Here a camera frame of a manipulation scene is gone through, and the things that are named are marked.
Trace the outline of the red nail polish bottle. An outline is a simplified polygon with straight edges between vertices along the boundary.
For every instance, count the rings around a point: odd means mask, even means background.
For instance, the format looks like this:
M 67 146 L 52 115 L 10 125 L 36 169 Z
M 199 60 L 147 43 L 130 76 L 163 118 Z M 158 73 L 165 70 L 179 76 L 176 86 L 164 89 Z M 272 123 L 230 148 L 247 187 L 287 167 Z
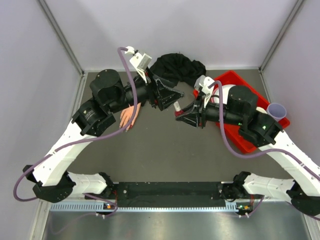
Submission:
M 175 111 L 174 112 L 174 116 L 176 117 L 176 118 L 178 118 L 178 117 L 182 117 L 183 115 L 184 115 L 184 111 L 183 110 L 179 110 L 179 111 Z

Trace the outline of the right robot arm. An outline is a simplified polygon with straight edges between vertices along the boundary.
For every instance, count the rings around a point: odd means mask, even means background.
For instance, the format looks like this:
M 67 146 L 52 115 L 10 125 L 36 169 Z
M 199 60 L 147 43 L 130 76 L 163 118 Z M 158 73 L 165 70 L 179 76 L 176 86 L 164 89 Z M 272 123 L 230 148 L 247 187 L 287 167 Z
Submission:
M 240 199 L 247 195 L 262 195 L 286 201 L 301 213 L 320 218 L 320 167 L 290 139 L 283 127 L 269 114 L 258 111 L 258 96 L 244 85 L 227 90 L 227 102 L 205 103 L 199 93 L 194 102 L 175 112 L 176 121 L 204 128 L 206 122 L 238 126 L 238 134 L 254 145 L 256 154 L 239 154 L 239 158 L 269 155 L 290 179 L 263 177 L 242 171 L 233 182 L 221 187 L 221 197 Z

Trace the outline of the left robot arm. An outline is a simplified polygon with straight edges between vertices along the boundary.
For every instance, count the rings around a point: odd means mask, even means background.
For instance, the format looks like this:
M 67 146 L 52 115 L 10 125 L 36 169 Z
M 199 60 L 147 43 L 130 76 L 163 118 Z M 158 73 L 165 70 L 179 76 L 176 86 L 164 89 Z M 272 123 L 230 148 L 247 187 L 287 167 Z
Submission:
M 163 111 L 184 96 L 169 81 L 146 72 L 147 80 L 135 77 L 135 89 L 123 86 L 120 74 L 106 69 L 90 83 L 92 98 L 84 102 L 72 116 L 65 132 L 48 152 L 48 158 L 32 168 L 26 165 L 23 172 L 34 183 L 32 188 L 38 199 L 58 203 L 69 197 L 84 195 L 87 199 L 109 198 L 114 183 L 104 173 L 77 174 L 67 169 L 77 156 L 115 123 L 114 114 L 138 102 L 150 102 L 152 107 Z

